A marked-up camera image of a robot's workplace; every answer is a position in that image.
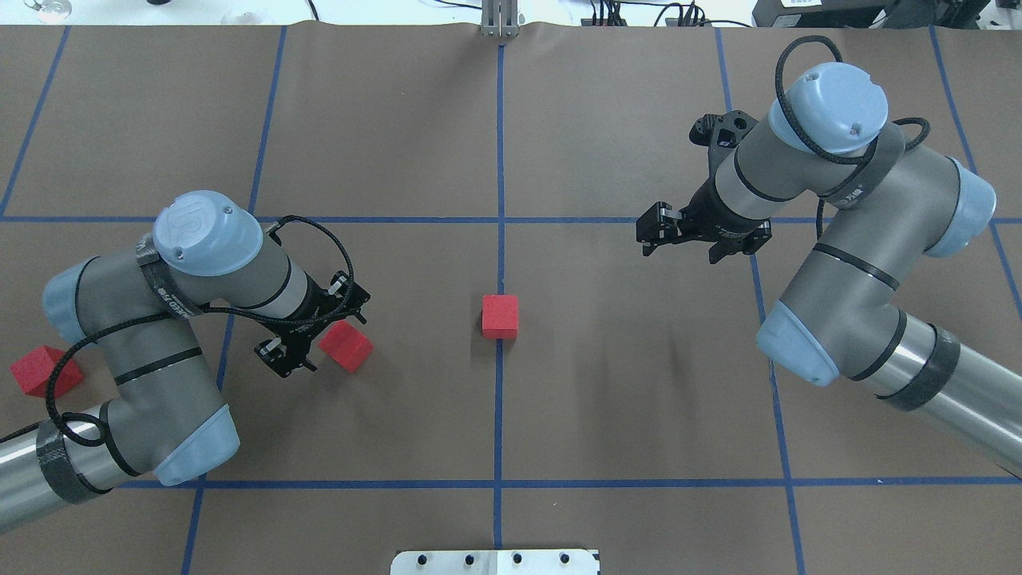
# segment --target blue joint cap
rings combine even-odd
[[[263,228],[231,198],[200,189],[178,196],[159,212],[152,241],[174,269],[212,277],[252,260],[263,247]]]
[[[234,420],[224,405],[171,451],[152,473],[159,483],[177,485],[220,467],[237,452],[239,445]]]
[[[848,153],[873,141],[887,123],[887,96],[866,71],[844,62],[810,67],[786,92],[805,133],[831,153]],[[770,126],[785,143],[812,153],[791,129],[775,99]]]
[[[958,159],[948,159],[959,171],[959,200],[944,234],[924,251],[933,257],[946,257],[968,245],[973,237],[983,233],[993,217],[993,208],[997,206],[993,186],[967,170]]]
[[[817,386],[826,386],[840,375],[816,336],[780,301],[774,304],[756,334],[756,347],[776,364]]]
[[[43,314],[68,344],[85,339],[85,332],[78,321],[78,281],[91,260],[86,259],[58,273],[43,290]]]

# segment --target red block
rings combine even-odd
[[[482,337],[487,340],[518,337],[518,296],[482,297]]]
[[[46,380],[53,372],[53,367],[63,356],[63,352],[48,346],[39,346],[29,352],[28,355],[18,360],[10,367],[10,373],[17,380],[17,385],[26,395],[35,397],[46,397]],[[64,366],[60,377],[57,378],[57,385],[53,396],[60,397],[67,390],[78,385],[83,379],[82,371],[72,360]]]
[[[320,340],[320,349],[325,351],[341,368],[354,374],[359,366],[373,351],[373,343],[346,322],[338,322]]]

